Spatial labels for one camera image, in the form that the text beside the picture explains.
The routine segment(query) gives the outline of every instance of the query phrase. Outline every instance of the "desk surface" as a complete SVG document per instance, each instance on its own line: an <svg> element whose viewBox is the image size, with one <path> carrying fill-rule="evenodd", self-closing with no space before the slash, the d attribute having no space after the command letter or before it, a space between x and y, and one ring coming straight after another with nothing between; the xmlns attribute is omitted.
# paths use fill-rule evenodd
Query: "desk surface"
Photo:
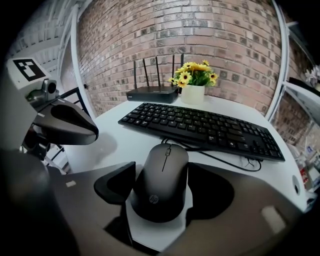
<svg viewBox="0 0 320 256"><path fill-rule="evenodd" d="M141 102L126 101L97 117L94 122L99 129L99 138L94 143L83 146L64 146L73 173L99 169L124 162L136 162L137 169L142 168L150 150L161 143L161 138L131 130L118 124L122 117L140 104ZM259 178L278 190L300 210L304 211L307 208L304 184L292 154L277 131L256 109L211 96L205 96L204 102L200 105L185 104L181 102L180 98L171 105L214 112L267 128L280 147L285 162L265 160L261 163L262 168L260 171L246 172L197 152L188 153L189 161ZM209 154L241 167L248 163L244 157L228 153L209 152ZM295 191L293 176L296 176L298 180L299 194Z"/></svg>

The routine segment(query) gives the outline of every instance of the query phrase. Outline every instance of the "black cable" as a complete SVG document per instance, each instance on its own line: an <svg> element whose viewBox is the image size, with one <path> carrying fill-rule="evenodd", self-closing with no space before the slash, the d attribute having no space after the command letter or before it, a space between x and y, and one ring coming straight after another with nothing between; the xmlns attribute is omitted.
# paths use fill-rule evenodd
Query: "black cable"
<svg viewBox="0 0 320 256"><path fill-rule="evenodd" d="M188 146L188 145L184 144L184 143L181 142L181 141L176 141L176 140L174 140L174 139L170 139L170 140L172 140L172 141L174 141L174 142L176 142L176 143L179 143L179 144L181 144L182 146L186 147L185 150L194 149L194 150L193 150L194 152L198 152L198 153L200 153L200 154L202 154L202 155L205 155L205 156L207 156L207 157L209 157L209 158L218 160L218 161L220 161L220 162L222 162L222 163L225 163L225 164L230 165L230 166L232 166L232 167L238 168L238 169L240 169L240 170L242 170L242 171L246 171L246 172L257 172L257 171L260 171L260 170L261 170L261 167L262 167L262 166L261 166L261 162L260 162L259 160L256 160L256 161L259 163L259 169L258 169L258 170L245 169L245 168L242 168L242 167L240 167L240 166L234 165L234 164L232 164L232 163L230 163L230 162L224 161L224 160L222 160L222 159L220 159L220 158L217 158L217 157L215 157L215 156L213 156L213 155L204 153L204 152L202 152L202 151L198 151L198 150L200 150L201 148L194 148L194 147L191 147L191 146Z"/></svg>

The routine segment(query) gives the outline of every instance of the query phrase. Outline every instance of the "keyboard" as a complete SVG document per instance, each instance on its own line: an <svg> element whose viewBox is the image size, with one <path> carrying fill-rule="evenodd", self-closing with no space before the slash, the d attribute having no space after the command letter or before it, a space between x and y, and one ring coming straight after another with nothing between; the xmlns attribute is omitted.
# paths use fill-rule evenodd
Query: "keyboard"
<svg viewBox="0 0 320 256"><path fill-rule="evenodd" d="M144 102L118 124L213 151L285 161L268 129L218 113Z"/></svg>

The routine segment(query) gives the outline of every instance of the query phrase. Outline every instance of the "computer mouse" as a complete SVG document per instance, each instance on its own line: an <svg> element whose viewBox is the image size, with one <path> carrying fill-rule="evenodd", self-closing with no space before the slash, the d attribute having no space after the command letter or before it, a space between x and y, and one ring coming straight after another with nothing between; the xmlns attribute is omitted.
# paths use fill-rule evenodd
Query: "computer mouse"
<svg viewBox="0 0 320 256"><path fill-rule="evenodd" d="M176 144L153 147L130 196L133 210L156 223L169 222L184 208L189 156Z"/></svg>

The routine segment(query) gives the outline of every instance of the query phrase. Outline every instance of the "flower pot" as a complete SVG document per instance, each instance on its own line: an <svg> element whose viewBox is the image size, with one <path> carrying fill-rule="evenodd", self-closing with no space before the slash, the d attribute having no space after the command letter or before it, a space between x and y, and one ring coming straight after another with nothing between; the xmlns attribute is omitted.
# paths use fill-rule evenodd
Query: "flower pot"
<svg viewBox="0 0 320 256"><path fill-rule="evenodd" d="M205 87L187 84L181 92L181 100L184 103L198 105L204 101Z"/></svg>

